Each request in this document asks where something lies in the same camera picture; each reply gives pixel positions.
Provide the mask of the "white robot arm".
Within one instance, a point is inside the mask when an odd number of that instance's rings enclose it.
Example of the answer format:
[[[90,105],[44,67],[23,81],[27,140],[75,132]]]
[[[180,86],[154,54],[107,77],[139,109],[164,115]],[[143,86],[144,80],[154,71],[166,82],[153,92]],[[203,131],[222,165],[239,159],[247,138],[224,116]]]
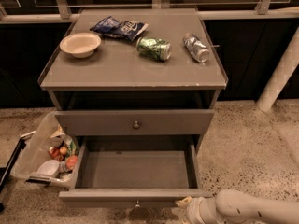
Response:
[[[215,197],[188,196],[175,204],[186,210],[190,224],[299,224],[299,202],[258,198],[235,189]]]

